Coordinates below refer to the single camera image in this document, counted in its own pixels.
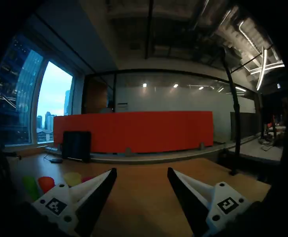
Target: wooden table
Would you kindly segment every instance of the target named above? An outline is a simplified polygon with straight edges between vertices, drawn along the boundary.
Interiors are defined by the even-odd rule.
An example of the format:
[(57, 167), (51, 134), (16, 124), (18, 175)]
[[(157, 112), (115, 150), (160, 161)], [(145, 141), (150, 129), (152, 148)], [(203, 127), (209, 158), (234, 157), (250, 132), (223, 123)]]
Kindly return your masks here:
[(251, 177), (230, 176), (228, 169), (204, 158), (165, 164), (114, 165), (79, 163), (65, 160), (51, 164), (45, 154), (23, 158), (11, 164), (13, 181), (20, 197), (25, 192), (21, 177), (51, 176), (56, 183), (63, 182), (62, 175), (69, 171), (83, 177), (97, 176), (112, 167), (117, 168), (117, 179), (96, 223), (93, 236), (192, 236), (189, 224), (167, 178), (167, 168), (172, 167), (201, 182), (214, 185), (225, 181), (251, 201), (262, 200), (270, 186)]

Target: metal pole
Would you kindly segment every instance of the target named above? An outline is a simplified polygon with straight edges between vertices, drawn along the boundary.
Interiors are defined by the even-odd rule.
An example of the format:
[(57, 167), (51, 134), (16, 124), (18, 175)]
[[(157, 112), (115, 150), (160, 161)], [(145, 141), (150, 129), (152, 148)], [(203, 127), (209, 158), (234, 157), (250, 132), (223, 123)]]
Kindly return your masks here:
[(233, 101), (234, 101), (234, 110), (235, 110), (235, 126), (236, 126), (236, 146), (235, 146), (235, 156), (232, 162), (232, 170), (230, 171), (231, 175), (235, 175), (237, 173), (236, 169), (237, 169), (237, 163), (238, 163), (238, 159), (239, 159), (239, 154), (240, 154), (240, 139), (241, 139), (241, 131), (240, 131), (240, 106), (238, 103), (238, 97), (237, 97), (237, 93), (236, 93), (236, 88), (233, 82), (233, 78), (232, 75), (230, 73), (230, 70), (228, 68), (228, 64), (225, 61), (225, 50), (221, 55), (221, 61), (222, 64), (225, 68), (229, 83), (230, 83), (230, 90), (233, 96)]
[(152, 20), (152, 7), (154, 5), (154, 0), (149, 1), (149, 10), (147, 17), (147, 32), (146, 32), (146, 44), (145, 44), (145, 59), (148, 59), (148, 48), (149, 48), (149, 40), (151, 37), (151, 20)]

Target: black monitor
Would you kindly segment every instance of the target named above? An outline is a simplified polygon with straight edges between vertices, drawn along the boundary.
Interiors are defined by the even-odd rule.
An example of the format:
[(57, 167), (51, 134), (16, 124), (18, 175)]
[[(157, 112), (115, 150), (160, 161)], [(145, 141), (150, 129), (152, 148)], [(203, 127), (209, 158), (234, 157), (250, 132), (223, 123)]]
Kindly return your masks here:
[(91, 133), (64, 131), (62, 158), (88, 163), (90, 161)]

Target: orange panel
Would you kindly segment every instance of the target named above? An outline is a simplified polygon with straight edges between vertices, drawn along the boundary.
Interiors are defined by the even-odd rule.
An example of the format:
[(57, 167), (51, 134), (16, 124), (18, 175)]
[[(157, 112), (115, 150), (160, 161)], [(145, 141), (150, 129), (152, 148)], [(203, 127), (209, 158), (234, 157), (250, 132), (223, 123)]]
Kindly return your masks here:
[(211, 111), (131, 112), (57, 116), (54, 144), (64, 131), (90, 131), (91, 152), (163, 152), (213, 145)]

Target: skyscraper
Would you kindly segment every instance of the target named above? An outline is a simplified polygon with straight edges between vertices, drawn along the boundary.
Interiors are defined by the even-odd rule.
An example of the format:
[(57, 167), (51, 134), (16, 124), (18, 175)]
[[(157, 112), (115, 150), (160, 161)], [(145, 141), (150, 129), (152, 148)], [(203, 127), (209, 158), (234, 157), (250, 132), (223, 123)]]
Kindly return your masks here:
[(69, 94), (70, 90), (67, 90), (65, 92), (64, 115), (68, 115)]
[(47, 117), (47, 130), (52, 131), (54, 129), (54, 117), (55, 115)]
[(37, 127), (37, 128), (42, 128), (42, 120), (43, 120), (43, 118), (42, 118), (41, 115), (38, 115), (38, 116), (36, 117), (36, 127)]
[(51, 115), (50, 112), (46, 112), (46, 114), (45, 114), (45, 125), (44, 125), (44, 129), (45, 129), (45, 130), (47, 129), (47, 118), (48, 118), (48, 116), (50, 116), (50, 115)]

